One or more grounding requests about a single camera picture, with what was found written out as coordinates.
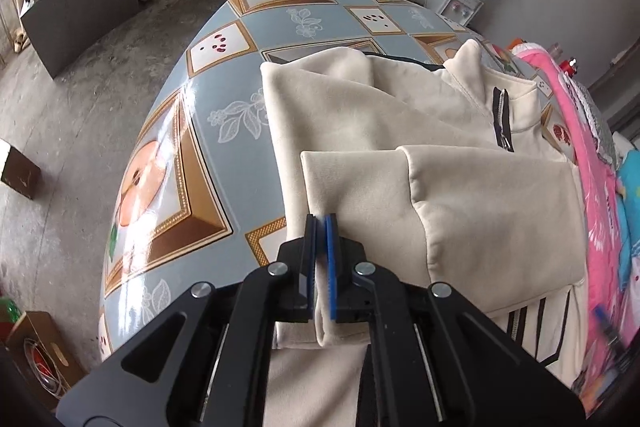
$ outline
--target brown box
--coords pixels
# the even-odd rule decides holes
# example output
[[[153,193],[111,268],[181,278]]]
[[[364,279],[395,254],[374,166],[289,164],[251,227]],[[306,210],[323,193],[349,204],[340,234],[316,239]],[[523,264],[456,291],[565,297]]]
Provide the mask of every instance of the brown box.
[[[24,312],[6,347],[33,394],[49,410],[54,410],[60,397],[85,375],[47,312]]]

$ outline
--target silver bolt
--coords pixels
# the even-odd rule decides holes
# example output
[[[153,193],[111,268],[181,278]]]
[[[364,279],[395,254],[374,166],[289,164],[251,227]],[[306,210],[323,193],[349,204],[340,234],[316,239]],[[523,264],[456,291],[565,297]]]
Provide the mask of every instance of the silver bolt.
[[[358,263],[355,269],[358,275],[371,275],[376,271],[376,265],[372,263]]]
[[[267,272],[269,272],[269,275],[284,275],[288,269],[289,267],[286,264],[276,261],[269,265]]]
[[[196,299],[200,299],[201,297],[206,297],[211,293],[211,285],[208,282],[196,282],[191,287],[191,295],[193,295]]]
[[[451,295],[451,286],[446,282],[436,282],[431,287],[431,293],[440,298],[449,297],[449,295]]]

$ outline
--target folded garment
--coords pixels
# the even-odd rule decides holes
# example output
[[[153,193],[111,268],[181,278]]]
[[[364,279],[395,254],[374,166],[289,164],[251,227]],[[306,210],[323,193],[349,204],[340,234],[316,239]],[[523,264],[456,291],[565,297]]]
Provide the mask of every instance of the folded garment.
[[[586,340],[577,170],[542,136],[536,84],[480,60],[467,41],[436,72],[350,48],[263,64],[287,236],[303,234],[309,211],[336,212],[368,259],[403,282],[452,283],[571,385]],[[320,260],[314,323],[276,325],[276,345],[339,346],[318,357],[347,371],[362,361],[336,354],[368,334],[328,320],[326,281]],[[303,355],[287,352],[296,371]],[[316,383],[327,407],[344,403],[331,381]]]

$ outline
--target clothes pile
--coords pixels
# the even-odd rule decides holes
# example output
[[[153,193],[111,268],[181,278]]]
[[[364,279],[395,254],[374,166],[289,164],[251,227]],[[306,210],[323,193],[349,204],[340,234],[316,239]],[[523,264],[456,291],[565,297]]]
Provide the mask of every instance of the clothes pile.
[[[368,259],[451,283],[571,386],[589,322],[580,172],[543,136],[536,83],[481,58],[470,39],[435,71],[352,48],[265,62],[287,238],[335,212]],[[326,281],[319,261],[312,323],[276,325],[265,425],[354,425],[369,336],[329,320]]]

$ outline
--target concrete floor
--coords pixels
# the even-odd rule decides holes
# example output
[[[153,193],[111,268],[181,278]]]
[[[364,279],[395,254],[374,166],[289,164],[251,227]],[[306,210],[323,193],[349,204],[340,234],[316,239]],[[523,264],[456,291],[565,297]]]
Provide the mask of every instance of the concrete floor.
[[[44,310],[87,369],[120,180],[162,84],[226,0],[154,0],[56,80],[29,47],[0,70],[0,137],[42,169],[34,201],[0,185],[0,287]]]

